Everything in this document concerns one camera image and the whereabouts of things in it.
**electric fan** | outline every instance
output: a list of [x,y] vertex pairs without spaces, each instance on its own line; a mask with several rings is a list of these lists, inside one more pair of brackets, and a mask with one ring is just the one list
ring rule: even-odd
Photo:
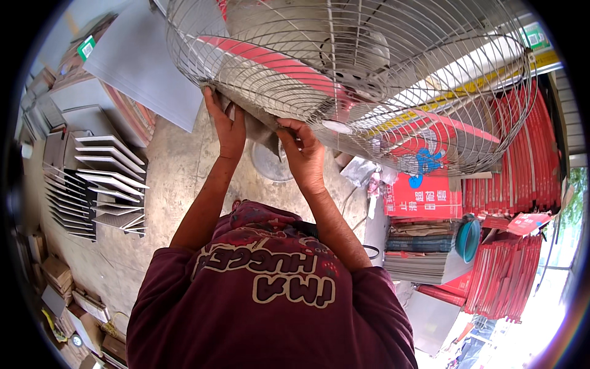
[[[412,175],[487,170],[535,96],[520,2],[172,0],[177,68],[274,129]],[[518,99],[503,99],[518,89]]]

